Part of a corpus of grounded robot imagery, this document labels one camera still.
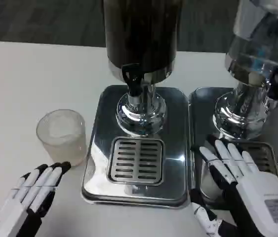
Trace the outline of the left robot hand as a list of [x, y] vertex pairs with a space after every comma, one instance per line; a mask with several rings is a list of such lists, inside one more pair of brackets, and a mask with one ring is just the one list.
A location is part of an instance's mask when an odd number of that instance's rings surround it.
[[0, 209], [0, 237], [34, 237], [71, 163], [42, 164], [21, 176]]

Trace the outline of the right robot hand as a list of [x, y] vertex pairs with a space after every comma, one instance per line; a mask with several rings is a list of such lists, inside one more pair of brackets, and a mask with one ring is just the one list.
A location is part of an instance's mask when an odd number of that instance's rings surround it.
[[206, 207], [199, 189], [190, 190], [194, 217], [209, 237], [278, 237], [278, 177], [259, 170], [252, 156], [234, 143], [214, 139], [215, 153], [191, 150], [208, 164], [234, 220], [231, 224]]

